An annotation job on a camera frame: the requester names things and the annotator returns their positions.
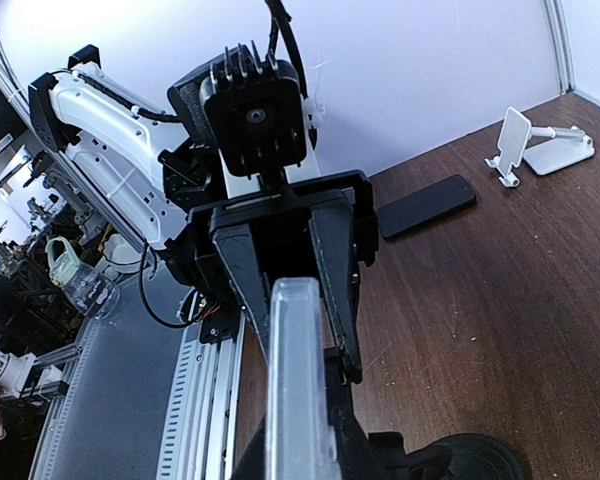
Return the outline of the black smartphone no case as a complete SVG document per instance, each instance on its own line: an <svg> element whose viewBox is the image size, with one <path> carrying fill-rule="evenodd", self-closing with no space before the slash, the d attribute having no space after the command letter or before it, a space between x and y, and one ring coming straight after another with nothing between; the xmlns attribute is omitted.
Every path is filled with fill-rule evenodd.
<svg viewBox="0 0 600 480"><path fill-rule="evenodd" d="M452 175L379 208L379 231L384 239L393 239L476 204L473 186L461 175Z"/></svg>

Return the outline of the smartphone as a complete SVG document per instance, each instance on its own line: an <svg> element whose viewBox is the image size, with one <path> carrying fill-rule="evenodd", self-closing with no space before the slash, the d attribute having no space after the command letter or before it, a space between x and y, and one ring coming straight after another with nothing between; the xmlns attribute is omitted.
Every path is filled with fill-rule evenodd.
<svg viewBox="0 0 600 480"><path fill-rule="evenodd" d="M328 418L316 279L275 282L268 359L266 477L339 479L335 432Z"/></svg>

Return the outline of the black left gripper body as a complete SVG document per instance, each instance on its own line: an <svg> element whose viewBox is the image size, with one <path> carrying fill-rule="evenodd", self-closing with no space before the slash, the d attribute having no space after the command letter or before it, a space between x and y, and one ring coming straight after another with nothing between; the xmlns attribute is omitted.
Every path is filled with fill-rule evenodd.
<svg viewBox="0 0 600 480"><path fill-rule="evenodd" d="M271 290L286 277L320 278L309 220L312 208L347 202L353 209L353 292L357 307L360 264L372 265L378 250L373 188L361 171L301 181L275 193L254 193L190 210L181 233L167 243L167 267L181 284L194 286L213 301L241 305L213 244L219 228L248 224L259 266Z"/></svg>

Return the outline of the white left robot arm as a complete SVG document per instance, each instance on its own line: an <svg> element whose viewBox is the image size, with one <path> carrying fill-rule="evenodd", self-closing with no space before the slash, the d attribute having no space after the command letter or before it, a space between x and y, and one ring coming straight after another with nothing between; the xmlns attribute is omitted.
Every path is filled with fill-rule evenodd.
<svg viewBox="0 0 600 480"><path fill-rule="evenodd" d="M359 269L378 249L373 189L320 172L314 120L294 65L227 49L176 81L162 112L104 73L86 46L29 87L30 118L89 190L207 300L242 308L262 347L284 277L318 281L345 378L362 379Z"/></svg>

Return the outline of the white folding phone stand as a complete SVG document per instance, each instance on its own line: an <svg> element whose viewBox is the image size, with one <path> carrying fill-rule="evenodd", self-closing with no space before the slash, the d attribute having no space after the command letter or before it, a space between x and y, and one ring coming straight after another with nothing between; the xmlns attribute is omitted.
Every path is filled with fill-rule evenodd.
<svg viewBox="0 0 600 480"><path fill-rule="evenodd" d="M484 163L497 172L505 188L517 188L515 170L526 163L538 176L547 176L595 155L594 140L577 126L534 126L516 108L506 109L496 142L498 153Z"/></svg>

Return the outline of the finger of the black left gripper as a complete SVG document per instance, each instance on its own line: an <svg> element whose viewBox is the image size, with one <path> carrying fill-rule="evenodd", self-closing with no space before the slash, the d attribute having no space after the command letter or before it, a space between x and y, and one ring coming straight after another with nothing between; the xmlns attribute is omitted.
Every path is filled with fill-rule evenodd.
<svg viewBox="0 0 600 480"><path fill-rule="evenodd" d="M266 363L270 353L270 292L259 266L248 224L219 228L213 244L228 273L232 288L245 307Z"/></svg>
<svg viewBox="0 0 600 480"><path fill-rule="evenodd" d="M359 384L362 364L353 292L353 209L347 202L312 208L309 229L335 346L345 378Z"/></svg>

